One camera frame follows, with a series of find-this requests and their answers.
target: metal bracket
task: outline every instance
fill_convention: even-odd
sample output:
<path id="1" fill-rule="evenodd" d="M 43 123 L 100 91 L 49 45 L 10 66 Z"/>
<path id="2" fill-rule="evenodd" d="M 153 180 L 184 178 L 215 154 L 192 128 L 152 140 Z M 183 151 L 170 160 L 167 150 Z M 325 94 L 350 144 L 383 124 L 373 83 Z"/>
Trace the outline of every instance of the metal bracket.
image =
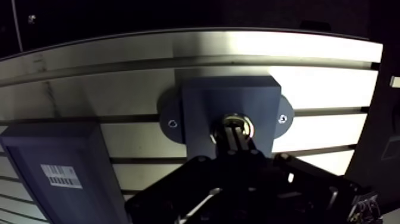
<path id="1" fill-rule="evenodd" d="M 188 159 L 215 158 L 211 126 L 227 114 L 248 117 L 254 124 L 256 147 L 271 157 L 273 139 L 286 133 L 294 117 L 272 76 L 189 79 L 159 110 L 161 130 L 170 140 L 186 144 Z"/>

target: white slatwall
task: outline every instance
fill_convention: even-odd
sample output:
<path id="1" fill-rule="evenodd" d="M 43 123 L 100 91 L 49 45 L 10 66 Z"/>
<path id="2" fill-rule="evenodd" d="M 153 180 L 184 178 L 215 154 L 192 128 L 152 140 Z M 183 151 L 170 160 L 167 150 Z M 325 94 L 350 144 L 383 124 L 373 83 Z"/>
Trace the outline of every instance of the white slatwall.
<path id="1" fill-rule="evenodd" d="M 123 65 L 117 64 L 112 72 L 54 79 L 49 85 L 31 82 L 3 87 L 0 120 L 51 118 L 54 109 L 62 117 L 157 114 L 157 100 L 164 91 L 183 79 L 198 76 L 272 75 L 294 109 L 301 111 L 368 107 L 377 79 L 377 72 L 369 68 L 372 62 L 380 62 L 382 48 L 381 44 L 366 41 L 282 32 L 170 33 L 79 43 L 0 62 L 0 81 L 51 78 L 56 74 L 53 71 L 74 68 L 78 72 L 80 66 L 105 63 L 203 58 L 192 60 L 194 67 L 118 71 L 123 70 Z M 222 55 L 231 56 L 229 60 L 233 62 L 239 58 L 258 64 L 195 66 L 213 63 Z M 289 131 L 274 141 L 272 150 L 277 153 L 356 144 L 366 116 L 353 113 L 296 117 Z M 165 137 L 158 123 L 107 123 L 101 124 L 101 130 L 112 158 L 186 156 L 185 146 Z M 343 175 L 353 152 L 299 158 Z M 179 166 L 114 164 L 113 168 L 121 189 L 138 191 Z M 4 177 L 0 178 L 0 219 L 15 224 L 45 223 L 14 214 L 45 220 L 36 205 L 23 202 L 32 199 L 17 182 L 18 177 L 4 156 L 0 156 L 0 177 Z"/>
<path id="2" fill-rule="evenodd" d="M 32 198 L 24 188 L 22 183 L 5 181 L 0 179 L 0 194 L 7 195 L 14 198 L 20 198 L 31 201 Z"/>

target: round flange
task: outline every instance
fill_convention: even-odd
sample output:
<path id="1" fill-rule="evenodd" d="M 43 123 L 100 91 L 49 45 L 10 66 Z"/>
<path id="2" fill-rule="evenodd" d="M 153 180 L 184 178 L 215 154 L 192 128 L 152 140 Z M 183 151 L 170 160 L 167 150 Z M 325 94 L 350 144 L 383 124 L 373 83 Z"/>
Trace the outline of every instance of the round flange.
<path id="1" fill-rule="evenodd" d="M 170 140 L 184 144 L 183 139 L 183 120 L 180 111 L 181 99 L 172 98 L 168 104 L 165 104 L 160 111 L 160 127 L 162 132 Z"/>
<path id="2" fill-rule="evenodd" d="M 286 99 L 286 97 L 281 96 L 279 102 L 278 116 L 276 119 L 275 128 L 275 138 L 281 137 L 284 133 L 288 131 L 292 125 L 293 118 L 295 117 L 295 111 L 293 107 Z"/>

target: metal bolt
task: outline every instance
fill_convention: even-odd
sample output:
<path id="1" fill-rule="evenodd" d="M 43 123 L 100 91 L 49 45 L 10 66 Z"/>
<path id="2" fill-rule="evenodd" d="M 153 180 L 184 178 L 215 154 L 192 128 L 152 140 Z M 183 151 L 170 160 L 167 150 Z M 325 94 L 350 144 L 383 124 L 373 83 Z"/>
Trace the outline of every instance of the metal bolt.
<path id="1" fill-rule="evenodd" d="M 170 128 L 178 127 L 178 123 L 176 123 L 175 120 L 170 120 L 170 121 L 168 122 L 168 127 L 170 127 Z"/>
<path id="2" fill-rule="evenodd" d="M 28 16 L 28 23 L 29 24 L 34 24 L 36 20 L 36 15 L 29 15 Z"/>
<path id="3" fill-rule="evenodd" d="M 281 115 L 279 116 L 278 122 L 279 122 L 280 124 L 284 124 L 284 123 L 287 122 L 287 120 L 288 120 L 288 117 L 287 117 L 286 115 L 284 115 L 284 114 L 281 114 Z"/>

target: barcode label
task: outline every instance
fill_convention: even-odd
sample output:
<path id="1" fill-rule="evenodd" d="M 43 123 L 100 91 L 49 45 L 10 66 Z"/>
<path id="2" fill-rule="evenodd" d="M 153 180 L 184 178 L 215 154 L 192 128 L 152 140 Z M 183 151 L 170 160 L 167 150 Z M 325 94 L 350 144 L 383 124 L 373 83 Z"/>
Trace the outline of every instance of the barcode label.
<path id="1" fill-rule="evenodd" d="M 41 164 L 43 172 L 52 186 L 63 186 L 66 188 L 80 188 L 82 185 L 71 166 L 54 166 Z"/>

